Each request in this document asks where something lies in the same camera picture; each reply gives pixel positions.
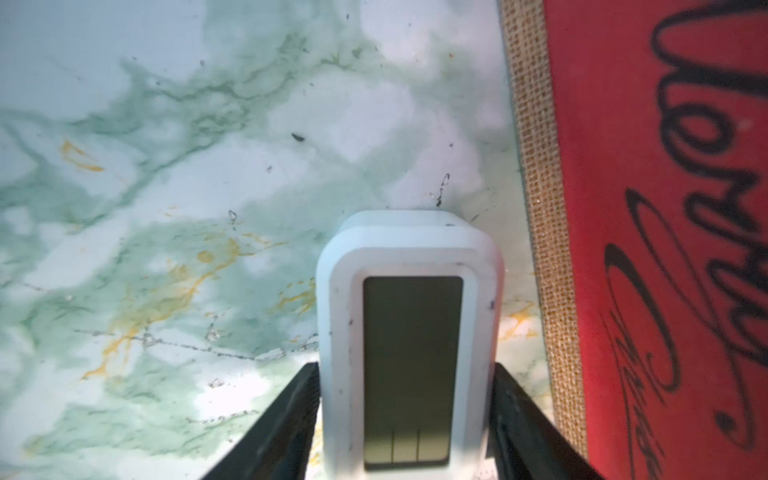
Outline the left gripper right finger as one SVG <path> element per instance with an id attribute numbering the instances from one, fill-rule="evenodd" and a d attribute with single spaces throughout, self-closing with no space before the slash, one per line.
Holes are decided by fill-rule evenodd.
<path id="1" fill-rule="evenodd" d="M 499 363 L 494 369 L 489 438 L 500 479 L 602 478 Z"/>

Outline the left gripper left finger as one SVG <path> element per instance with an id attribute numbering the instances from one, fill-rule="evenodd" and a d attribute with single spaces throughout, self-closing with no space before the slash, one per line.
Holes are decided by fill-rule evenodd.
<path id="1" fill-rule="evenodd" d="M 203 479 L 304 479 L 320 399 L 319 365 L 309 362 Z"/>

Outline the small white digital clock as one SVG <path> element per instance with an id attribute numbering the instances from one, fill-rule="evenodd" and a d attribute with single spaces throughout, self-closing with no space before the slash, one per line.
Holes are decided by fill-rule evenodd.
<path id="1" fill-rule="evenodd" d="M 438 210 L 351 216 L 316 271 L 324 470 L 470 479 L 482 464 L 504 261 Z"/>

